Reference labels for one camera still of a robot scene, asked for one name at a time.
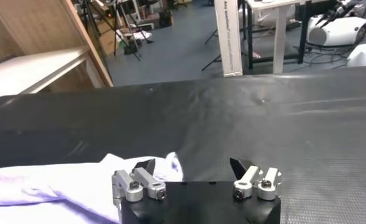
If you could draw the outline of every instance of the black cable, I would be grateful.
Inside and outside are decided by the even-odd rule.
[[[338,65],[338,66],[335,66],[335,67],[332,67],[330,69],[336,69],[336,68],[341,68],[341,67],[345,67],[347,64],[343,64],[343,65]]]

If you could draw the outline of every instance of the white desk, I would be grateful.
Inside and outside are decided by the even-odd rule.
[[[86,47],[16,57],[0,64],[0,96],[36,93],[83,61],[96,88],[103,87]]]
[[[310,0],[273,0],[270,3],[262,3],[261,1],[245,0],[252,11],[274,9],[276,10],[276,32],[275,32],[275,47],[273,53],[273,73],[283,72],[284,62],[284,47],[286,45],[286,25],[287,25],[287,10],[296,3],[305,4]],[[312,3],[327,1],[327,0],[312,0]],[[217,28],[219,36],[220,53],[222,56],[222,66],[224,76],[242,75],[240,68],[241,48],[240,48],[240,33],[237,4],[235,0],[224,0],[215,2],[215,10],[217,15]]]
[[[246,0],[250,8],[255,10],[274,9],[277,13],[275,47],[273,49],[273,73],[283,72],[284,48],[286,46],[286,26],[288,8],[300,0],[273,0],[270,3],[255,2]]]

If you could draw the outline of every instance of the fold in cloth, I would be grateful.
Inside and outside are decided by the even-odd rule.
[[[156,179],[183,180],[175,153],[132,159],[108,154],[99,163],[0,168],[0,224],[119,223],[111,175],[154,158]]]

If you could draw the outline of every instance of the white shelf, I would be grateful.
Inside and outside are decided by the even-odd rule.
[[[87,52],[86,47],[77,47],[16,57],[1,63],[0,96],[38,92],[87,60]],[[99,82],[94,75],[90,77],[94,85]]]

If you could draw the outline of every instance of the black tablecloth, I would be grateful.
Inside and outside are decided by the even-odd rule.
[[[0,167],[172,151],[189,181],[278,167],[283,222],[366,223],[366,68],[0,98]]]

